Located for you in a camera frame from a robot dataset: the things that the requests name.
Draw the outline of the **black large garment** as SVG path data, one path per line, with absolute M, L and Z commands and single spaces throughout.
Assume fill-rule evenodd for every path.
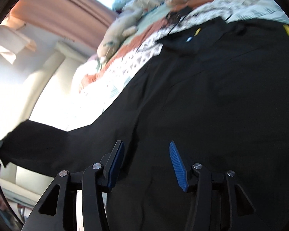
M 25 121 L 2 163 L 47 176 L 79 172 L 122 140 L 107 200 L 111 230 L 183 230 L 191 194 L 169 146 L 213 173 L 234 171 L 267 230 L 289 230 L 289 25 L 215 18 L 159 40 L 162 50 L 93 123 L 71 131 Z

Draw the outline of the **patterned white bed duvet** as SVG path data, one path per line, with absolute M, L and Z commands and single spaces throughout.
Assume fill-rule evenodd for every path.
M 106 64 L 90 57 L 75 72 L 71 104 L 99 116 L 122 92 L 136 72 L 162 45 L 157 40 L 167 34 L 188 29 L 221 17 L 230 23 L 245 19 L 267 19 L 289 23 L 289 18 L 274 0 L 190 0 L 171 9 L 156 8 L 144 16 L 148 25 L 125 42 Z

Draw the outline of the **beige plush toy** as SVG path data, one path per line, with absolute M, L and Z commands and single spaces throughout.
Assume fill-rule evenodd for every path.
M 123 11 L 109 26 L 97 48 L 97 56 L 102 64 L 106 63 L 117 52 L 126 38 L 137 32 L 137 23 L 142 17 L 142 13 L 141 8 Z

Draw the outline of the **hanging white garment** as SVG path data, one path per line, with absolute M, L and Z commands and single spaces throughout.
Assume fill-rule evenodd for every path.
M 7 15 L 0 24 L 0 56 L 11 65 L 22 50 L 36 51 L 35 41 L 20 32 L 25 26 L 25 21 L 11 15 Z

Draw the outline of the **pink curtain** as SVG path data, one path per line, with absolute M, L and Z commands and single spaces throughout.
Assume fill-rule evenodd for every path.
M 117 17 L 97 0 L 19 0 L 10 15 L 92 49 Z

